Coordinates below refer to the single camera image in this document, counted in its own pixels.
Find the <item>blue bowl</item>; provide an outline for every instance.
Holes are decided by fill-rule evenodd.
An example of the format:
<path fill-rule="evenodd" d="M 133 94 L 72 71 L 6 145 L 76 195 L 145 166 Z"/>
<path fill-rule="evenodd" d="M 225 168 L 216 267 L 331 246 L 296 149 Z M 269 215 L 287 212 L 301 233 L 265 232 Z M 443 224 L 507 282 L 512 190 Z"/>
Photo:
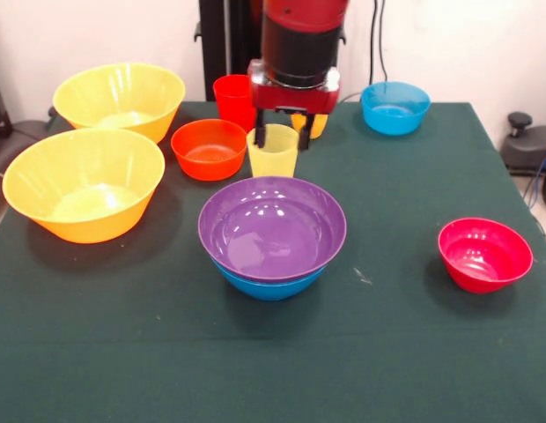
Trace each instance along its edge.
<path fill-rule="evenodd" d="M 361 95 L 363 117 L 384 135 L 400 136 L 418 129 L 432 101 L 420 88 L 403 82 L 380 82 Z"/>
<path fill-rule="evenodd" d="M 262 301 L 280 301 L 307 289 L 324 271 L 326 266 L 303 278 L 281 284 L 263 284 L 234 275 L 214 262 L 226 280 L 244 294 Z"/>

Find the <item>yellow cup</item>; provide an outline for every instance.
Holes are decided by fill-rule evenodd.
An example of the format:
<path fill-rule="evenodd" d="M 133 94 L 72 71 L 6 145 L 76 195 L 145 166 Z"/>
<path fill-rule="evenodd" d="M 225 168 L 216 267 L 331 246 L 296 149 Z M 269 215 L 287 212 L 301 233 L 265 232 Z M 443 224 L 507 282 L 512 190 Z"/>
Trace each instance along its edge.
<path fill-rule="evenodd" d="M 305 126 L 306 116 L 299 113 L 293 113 L 291 115 L 292 127 L 300 132 L 300 129 Z M 328 121 L 328 115 L 316 115 L 314 117 L 314 123 L 312 125 L 312 133 L 310 134 L 311 139 L 316 139 L 326 128 L 326 122 Z"/>
<path fill-rule="evenodd" d="M 253 176 L 294 175 L 299 154 L 299 133 L 285 125 L 269 123 L 265 125 L 265 146 L 254 145 L 255 129 L 246 137 L 249 163 Z"/>

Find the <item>plastic bowl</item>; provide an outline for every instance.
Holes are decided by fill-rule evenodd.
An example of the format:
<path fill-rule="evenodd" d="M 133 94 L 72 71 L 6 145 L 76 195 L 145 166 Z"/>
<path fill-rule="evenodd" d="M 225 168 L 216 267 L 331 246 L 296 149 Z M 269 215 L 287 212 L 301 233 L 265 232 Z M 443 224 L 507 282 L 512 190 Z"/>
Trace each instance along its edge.
<path fill-rule="evenodd" d="M 164 169 L 147 137 L 71 130 L 24 150 L 5 172 L 3 193 L 13 209 L 66 241 L 102 242 L 140 220 Z"/>
<path fill-rule="evenodd" d="M 455 283 L 470 293 L 508 286 L 523 278 L 534 262 L 526 240 L 494 220 L 454 220 L 439 233 L 438 246 Z"/>
<path fill-rule="evenodd" d="M 119 63 L 83 71 L 63 82 L 54 107 L 74 128 L 123 128 L 158 143 L 185 97 L 185 85 L 170 70 Z"/>
<path fill-rule="evenodd" d="M 292 282 L 263 284 L 234 275 L 216 262 L 215 265 L 224 275 L 226 280 L 234 287 L 242 291 L 244 294 L 262 301 L 280 301 L 292 297 L 297 293 L 301 293 L 307 289 L 324 271 L 324 267 L 322 267 L 316 272 L 301 279 L 293 280 Z"/>
<path fill-rule="evenodd" d="M 246 132 L 235 123 L 203 119 L 181 126 L 171 147 L 183 172 L 199 181 L 220 181 L 244 163 Z"/>
<path fill-rule="evenodd" d="M 380 82 L 361 95 L 363 117 L 384 135 L 400 136 L 418 129 L 432 101 L 420 88 L 403 82 Z"/>
<path fill-rule="evenodd" d="M 316 185 L 263 176 L 212 196 L 198 231 L 210 257 L 229 272 L 275 284 L 326 266 L 343 245 L 346 222 L 337 201 Z"/>

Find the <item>plastic cup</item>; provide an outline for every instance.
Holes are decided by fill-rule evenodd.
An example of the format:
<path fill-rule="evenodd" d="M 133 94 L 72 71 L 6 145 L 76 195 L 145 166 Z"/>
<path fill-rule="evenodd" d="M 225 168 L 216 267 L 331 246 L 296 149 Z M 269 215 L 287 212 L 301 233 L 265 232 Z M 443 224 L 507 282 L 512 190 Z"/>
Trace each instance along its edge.
<path fill-rule="evenodd" d="M 213 85 L 220 119 L 230 121 L 249 132 L 255 126 L 256 110 L 252 103 L 248 75 L 226 75 Z"/>
<path fill-rule="evenodd" d="M 301 128 L 305 126 L 306 116 L 301 115 L 300 113 L 293 113 L 291 115 L 292 127 L 300 132 Z M 316 115 L 314 117 L 314 123 L 312 125 L 312 133 L 310 134 L 311 139 L 316 139 L 326 128 L 326 122 L 328 121 L 328 115 Z"/>
<path fill-rule="evenodd" d="M 265 146 L 254 145 L 255 130 L 246 137 L 252 176 L 293 177 L 299 154 L 299 133 L 285 125 L 265 125 Z"/>

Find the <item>large yellow bowl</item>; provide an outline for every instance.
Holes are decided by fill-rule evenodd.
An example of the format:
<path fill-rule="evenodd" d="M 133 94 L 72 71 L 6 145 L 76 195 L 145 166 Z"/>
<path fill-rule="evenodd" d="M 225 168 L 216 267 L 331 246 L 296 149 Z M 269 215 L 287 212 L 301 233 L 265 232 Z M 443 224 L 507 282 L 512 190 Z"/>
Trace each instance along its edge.
<path fill-rule="evenodd" d="M 102 242 L 142 217 L 165 169 L 149 138 L 129 130 L 71 130 L 24 150 L 3 193 L 17 212 L 66 241 Z"/>
<path fill-rule="evenodd" d="M 170 70 L 120 63 L 74 75 L 55 90 L 53 103 L 75 128 L 123 128 L 158 143 L 184 97 L 183 81 Z"/>

